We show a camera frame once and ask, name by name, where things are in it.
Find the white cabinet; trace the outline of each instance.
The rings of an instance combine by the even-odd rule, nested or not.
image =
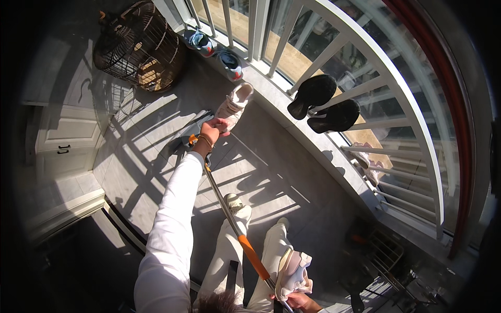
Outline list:
[[[94,150],[92,146],[40,151],[37,153],[37,176],[45,181],[90,171],[95,159]]]
[[[45,182],[92,170],[108,115],[73,106],[44,108],[35,149],[37,180]]]

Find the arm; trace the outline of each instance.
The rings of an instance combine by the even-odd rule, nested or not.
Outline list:
[[[189,269],[193,250],[191,215],[205,157],[218,137],[223,119],[202,125],[201,139],[172,174],[148,235],[146,255],[134,286],[137,312],[184,312],[190,306]]]

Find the orange grip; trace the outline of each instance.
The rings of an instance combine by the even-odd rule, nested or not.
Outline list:
[[[252,264],[256,272],[258,272],[259,277],[261,277],[262,280],[270,278],[270,274],[266,270],[265,266],[261,263],[261,260],[247,240],[247,237],[245,235],[240,235],[238,236],[238,241],[240,242],[240,245],[242,245],[243,251],[245,252],[245,255],[249,259],[250,263]]]

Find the white railing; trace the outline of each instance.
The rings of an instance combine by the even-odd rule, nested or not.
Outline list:
[[[164,13],[168,10],[168,6],[165,5],[165,1],[171,1],[174,4],[177,12],[173,14],[172,12]],[[218,36],[218,42],[223,44],[230,49],[233,49],[240,56],[247,56],[249,62],[256,62],[261,60],[261,54],[263,46],[266,45],[265,38],[265,28],[268,19],[268,10],[270,7],[270,0],[251,0],[249,1],[249,17],[248,17],[248,45],[247,49],[243,45],[238,44],[234,41],[232,25],[230,20],[230,5],[228,0],[222,0],[222,12],[224,14],[224,22],[226,25],[226,32],[219,32],[214,27],[212,20],[212,15],[209,9],[207,0],[202,0],[205,14],[207,16],[208,25],[202,23],[197,16],[195,7],[192,0],[186,0],[188,6],[185,5],[183,0],[153,0],[155,5],[159,8],[162,14],[167,19],[168,23],[173,27],[175,31],[182,30],[187,26],[198,26],[203,32],[209,36],[215,38]],[[372,4],[375,6],[382,6],[383,4]],[[436,238],[438,240],[442,239],[443,236],[443,223],[444,223],[444,203],[442,194],[442,181],[440,176],[440,168],[438,165],[437,156],[434,149],[434,143],[431,139],[430,132],[426,125],[427,120],[425,120],[423,113],[421,112],[413,94],[411,88],[406,84],[402,75],[397,70],[392,62],[392,58],[398,55],[395,51],[390,51],[386,54],[381,47],[374,41],[370,35],[365,32],[362,28],[372,17],[368,15],[363,15],[358,21],[353,20],[346,13],[344,13],[340,8],[335,6],[328,0],[292,0],[292,4],[289,8],[289,13],[285,20],[285,25],[283,32],[280,36],[280,40],[277,45],[273,60],[271,60],[270,70],[268,76],[272,78],[277,72],[277,67],[279,60],[284,53],[288,39],[294,29],[294,25],[303,8],[307,7],[313,11],[310,20],[317,20],[318,18],[325,19],[333,27],[335,27],[340,33],[334,38],[334,40],[320,53],[320,55],[312,62],[312,64],[306,69],[306,71],[301,75],[301,77],[296,81],[292,82],[292,87],[287,90],[290,95],[293,95],[299,85],[305,81],[307,78],[311,77],[321,66],[323,66],[337,51],[339,51],[346,43],[350,42],[354,47],[356,47],[367,59],[368,64],[357,70],[359,73],[357,75],[362,75],[372,69],[377,70],[379,76],[364,82],[350,90],[347,90],[335,97],[333,97],[328,103],[323,106],[316,107],[310,111],[310,114],[322,110],[324,108],[336,105],[344,100],[351,99],[360,96],[364,93],[373,91],[377,88],[387,86],[394,98],[398,101],[402,111],[405,116],[400,116],[398,118],[384,120],[384,121],[374,121],[366,122],[354,125],[350,130],[363,130],[363,129],[374,129],[381,127],[405,127],[410,126],[419,144],[420,151],[407,151],[407,150],[392,150],[392,149],[377,149],[377,148],[363,148],[363,147],[342,147],[346,151],[361,151],[376,154],[385,154],[392,157],[406,158],[413,160],[424,160],[425,168],[427,170],[428,177],[419,176],[415,174],[409,174],[406,172],[394,170],[394,169],[380,169],[374,167],[374,170],[385,172],[398,177],[403,177],[406,179],[411,179],[424,184],[429,184],[431,189],[431,197],[401,188],[389,183],[381,182],[381,185],[400,192],[403,195],[417,198],[423,200],[426,203],[430,203],[434,207],[434,212],[422,208],[414,203],[401,199],[399,197],[390,195],[388,193],[382,192],[380,190],[375,190],[376,194],[384,196],[387,199],[394,200],[397,203],[402,203],[407,207],[413,209],[414,212],[397,206],[393,203],[388,203],[387,201],[380,201],[380,203],[386,208],[386,210],[395,210],[399,213],[406,214],[407,217],[413,220],[413,224],[421,223],[426,227],[434,225]],[[180,16],[181,21],[176,20],[174,15]],[[307,22],[307,26],[312,28],[313,22]],[[301,34],[296,45],[301,45],[305,41],[305,36]],[[412,86],[413,90],[418,88],[418,86]],[[451,175],[448,176],[449,179],[454,179],[453,171]]]

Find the foot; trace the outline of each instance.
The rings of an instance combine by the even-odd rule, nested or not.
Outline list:
[[[217,59],[222,63],[228,78],[232,82],[239,81],[243,78],[242,64],[238,56],[227,48],[221,48],[216,51]]]
[[[224,132],[229,132],[235,127],[236,123],[242,116],[245,106],[254,95],[254,88],[249,83],[241,83],[236,86],[230,96],[226,96],[226,100],[219,106],[215,117],[222,118],[228,121],[229,126]]]
[[[216,52],[217,43],[202,33],[198,27],[196,30],[185,30],[183,38],[188,48],[197,50],[204,58],[210,58]]]
[[[234,193],[229,193],[226,196],[224,196],[224,200],[226,201],[228,208],[233,215],[235,215],[238,211],[246,207],[242,203],[240,198]]]
[[[289,230],[289,220],[286,217],[279,218],[277,224],[283,224],[285,226],[285,230]]]
[[[278,300],[286,301],[288,295],[297,291],[312,293],[313,281],[308,278],[306,267],[310,266],[312,257],[304,252],[290,248],[284,253],[279,263],[279,272],[275,294]]]

